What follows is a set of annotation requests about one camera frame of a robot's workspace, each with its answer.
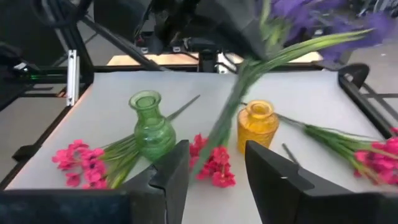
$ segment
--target white table surface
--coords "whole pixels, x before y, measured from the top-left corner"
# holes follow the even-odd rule
[[[94,84],[7,189],[67,188],[64,175],[56,169],[51,157],[74,139],[83,139],[92,147],[100,147],[131,134],[137,117],[127,102],[141,90],[156,90],[162,95],[160,110],[164,115],[201,94],[172,124],[178,141],[191,141],[198,133],[207,136],[235,78],[234,75],[183,72],[96,74]],[[276,112],[306,123],[381,137],[340,89],[334,72],[267,74],[251,88],[245,101],[257,99],[269,100]],[[219,189],[210,181],[192,184],[188,190],[184,224],[261,223],[249,188],[243,155],[236,149],[236,122],[233,128],[229,153],[236,186]],[[352,168],[344,160],[298,129],[281,122],[270,148],[287,157],[281,147],[283,142],[304,168],[321,177],[354,192],[380,190],[365,180],[355,179]],[[148,165],[145,159],[141,159],[129,177]]]

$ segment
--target yellow glass vase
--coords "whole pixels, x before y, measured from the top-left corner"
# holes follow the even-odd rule
[[[238,149],[244,154],[247,140],[269,148],[279,127],[273,106],[264,100],[251,101],[238,114]]]

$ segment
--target vase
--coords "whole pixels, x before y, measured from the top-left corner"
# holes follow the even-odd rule
[[[244,154],[246,141],[253,140],[269,148],[279,127],[273,106],[264,100],[254,100],[238,113],[238,149]]]
[[[140,91],[129,102],[138,116],[134,135],[139,152],[152,162],[175,145],[174,128],[159,110],[161,99],[156,91]]]

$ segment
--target green glass vase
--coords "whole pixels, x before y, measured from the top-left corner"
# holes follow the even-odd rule
[[[130,106],[138,115],[134,128],[140,153],[154,162],[175,145],[175,131],[159,111],[162,97],[156,91],[140,91],[130,99]]]

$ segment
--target wooden surface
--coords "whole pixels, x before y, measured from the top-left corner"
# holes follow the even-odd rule
[[[189,57],[184,54],[163,54],[163,55],[146,55],[148,59],[153,60],[159,65],[196,65],[198,61],[194,58]],[[321,60],[322,56],[317,52],[311,52],[309,54],[304,55],[303,57],[297,58],[291,62],[296,63],[305,63]],[[242,62],[242,58],[235,55],[234,62],[240,63]],[[116,55],[109,62],[108,65],[139,65],[134,59],[132,59],[128,55]]]

